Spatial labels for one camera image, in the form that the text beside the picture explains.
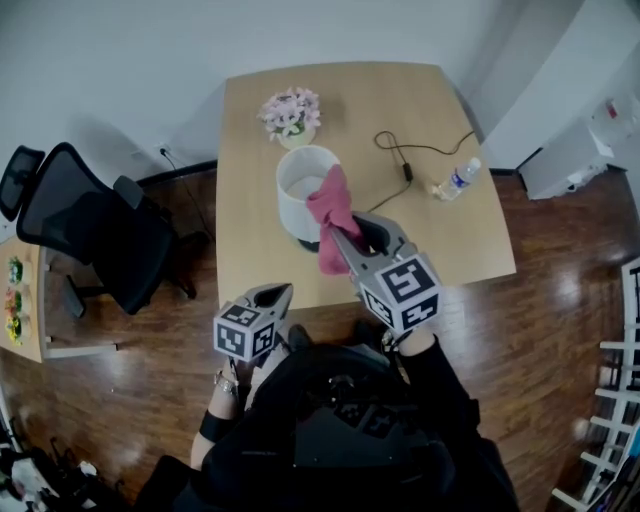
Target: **pink cloth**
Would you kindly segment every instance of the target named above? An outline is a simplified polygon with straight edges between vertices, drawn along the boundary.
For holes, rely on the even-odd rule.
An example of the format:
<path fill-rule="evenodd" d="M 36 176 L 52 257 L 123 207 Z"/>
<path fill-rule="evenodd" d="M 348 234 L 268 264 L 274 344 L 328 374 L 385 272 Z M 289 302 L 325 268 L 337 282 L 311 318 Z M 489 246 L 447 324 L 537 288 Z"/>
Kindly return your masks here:
<path fill-rule="evenodd" d="M 364 237 L 351 215 L 351 194 L 342 167 L 336 164 L 329 169 L 320 189 L 307 198 L 307 208 L 320 224 L 320 271 L 329 275 L 348 274 L 349 265 L 344 261 L 329 228 L 342 228 L 347 236 L 361 246 L 364 245 Z"/>

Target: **wall outlet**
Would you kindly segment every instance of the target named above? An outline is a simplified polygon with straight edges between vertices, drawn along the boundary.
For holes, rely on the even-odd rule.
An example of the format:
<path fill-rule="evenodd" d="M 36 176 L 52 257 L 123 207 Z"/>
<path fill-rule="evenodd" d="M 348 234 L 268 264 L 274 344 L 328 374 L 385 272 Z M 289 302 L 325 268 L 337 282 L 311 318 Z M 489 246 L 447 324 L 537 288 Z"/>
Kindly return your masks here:
<path fill-rule="evenodd" d="M 161 149 L 164 149 L 169 155 L 171 154 L 171 148 L 169 147 L 169 144 L 167 144 L 166 142 L 160 142 L 156 144 L 155 146 L 153 146 L 153 149 L 157 154 L 160 154 Z"/>

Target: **pink flowers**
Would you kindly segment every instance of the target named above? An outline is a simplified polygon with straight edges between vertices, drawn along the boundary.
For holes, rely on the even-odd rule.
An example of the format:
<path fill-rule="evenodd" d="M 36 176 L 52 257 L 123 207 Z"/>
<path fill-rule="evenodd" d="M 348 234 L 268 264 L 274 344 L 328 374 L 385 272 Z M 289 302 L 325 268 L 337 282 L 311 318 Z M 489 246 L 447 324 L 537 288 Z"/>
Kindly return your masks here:
<path fill-rule="evenodd" d="M 16 291 L 9 288 L 4 296 L 4 310 L 10 315 L 15 315 L 18 312 L 18 308 L 16 307 L 16 295 Z"/>
<path fill-rule="evenodd" d="M 276 135 L 288 137 L 320 126 L 319 109 L 317 94 L 302 87 L 293 92 L 289 87 L 287 92 L 276 93 L 262 105 L 258 119 L 264 122 L 273 140 Z"/>

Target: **chair armrest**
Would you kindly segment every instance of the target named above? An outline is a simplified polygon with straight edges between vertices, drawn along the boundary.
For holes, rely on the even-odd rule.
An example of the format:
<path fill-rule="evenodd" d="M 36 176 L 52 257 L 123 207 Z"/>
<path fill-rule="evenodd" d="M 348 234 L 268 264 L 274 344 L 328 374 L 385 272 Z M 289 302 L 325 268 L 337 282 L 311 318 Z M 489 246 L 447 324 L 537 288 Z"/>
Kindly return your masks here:
<path fill-rule="evenodd" d="M 131 178 L 120 176 L 113 184 L 113 190 L 134 210 L 142 204 L 144 192 Z"/>

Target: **black strap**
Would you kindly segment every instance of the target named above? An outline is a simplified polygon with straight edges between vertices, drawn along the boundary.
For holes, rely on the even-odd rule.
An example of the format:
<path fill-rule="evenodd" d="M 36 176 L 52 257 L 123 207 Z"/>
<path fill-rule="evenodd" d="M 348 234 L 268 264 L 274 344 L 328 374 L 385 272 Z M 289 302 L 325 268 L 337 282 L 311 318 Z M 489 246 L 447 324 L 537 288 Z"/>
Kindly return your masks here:
<path fill-rule="evenodd" d="M 240 411 L 240 414 L 231 420 L 216 418 L 207 409 L 204 413 L 204 418 L 202 418 L 202 423 L 200 424 L 200 434 L 202 437 L 208 439 L 212 443 L 217 443 L 220 439 L 226 436 L 242 418 L 242 411 L 244 411 L 244 405 L 247 402 L 247 397 L 249 396 L 250 391 L 251 386 L 240 385 L 236 389 L 238 410 Z"/>
<path fill-rule="evenodd" d="M 202 423 L 200 424 L 200 435 L 212 443 L 217 443 L 220 439 L 226 436 L 229 431 L 231 431 L 236 423 L 236 419 L 223 420 L 221 418 L 216 418 L 207 409 L 204 413 L 204 418 L 202 418 Z"/>

